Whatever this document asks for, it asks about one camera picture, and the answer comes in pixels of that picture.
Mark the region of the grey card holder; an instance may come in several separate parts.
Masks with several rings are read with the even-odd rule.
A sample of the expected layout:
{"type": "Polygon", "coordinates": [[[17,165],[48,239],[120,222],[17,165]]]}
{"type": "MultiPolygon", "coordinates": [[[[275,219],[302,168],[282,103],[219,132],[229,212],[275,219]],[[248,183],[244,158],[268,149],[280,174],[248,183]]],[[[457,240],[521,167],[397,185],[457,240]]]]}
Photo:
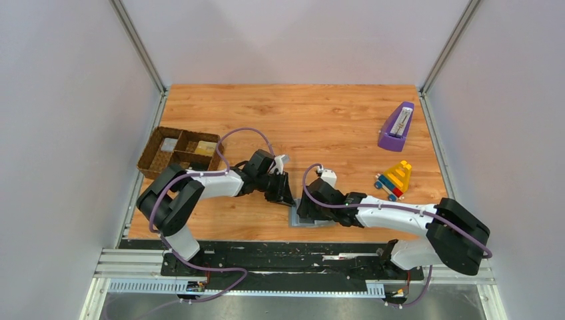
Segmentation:
{"type": "Polygon", "coordinates": [[[300,205],[301,198],[295,198],[295,205],[290,207],[288,212],[288,224],[290,227],[302,227],[302,228],[321,228],[330,227],[336,225],[334,221],[320,221],[311,218],[301,218],[297,212],[298,206],[300,205]]]}

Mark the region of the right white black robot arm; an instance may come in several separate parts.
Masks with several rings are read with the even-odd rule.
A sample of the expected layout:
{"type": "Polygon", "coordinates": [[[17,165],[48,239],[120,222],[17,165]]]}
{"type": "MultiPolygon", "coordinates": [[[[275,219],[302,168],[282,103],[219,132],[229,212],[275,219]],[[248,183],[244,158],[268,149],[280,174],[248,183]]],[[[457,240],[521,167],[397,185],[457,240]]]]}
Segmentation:
{"type": "Polygon", "coordinates": [[[386,254],[403,270],[443,264],[474,276],[482,260],[492,257],[487,247],[489,228],[451,198],[427,205],[398,203],[366,193],[343,194],[318,178],[303,188],[297,213],[303,219],[333,221],[344,227],[385,228],[416,235],[416,240],[393,240],[386,254]]]}

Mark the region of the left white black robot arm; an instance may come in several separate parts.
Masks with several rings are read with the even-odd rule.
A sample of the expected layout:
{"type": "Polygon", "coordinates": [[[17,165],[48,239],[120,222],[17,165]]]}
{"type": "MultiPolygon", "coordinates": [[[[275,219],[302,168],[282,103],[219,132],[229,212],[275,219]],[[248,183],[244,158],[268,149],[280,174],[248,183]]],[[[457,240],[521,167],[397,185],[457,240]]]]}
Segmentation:
{"type": "Polygon", "coordinates": [[[259,191],[270,203],[294,206],[288,173],[283,170],[287,160],[286,155],[259,149],[228,171],[193,171],[172,164],[138,197],[136,207],[173,251],[190,260],[200,245],[187,222],[200,200],[259,191]]]}

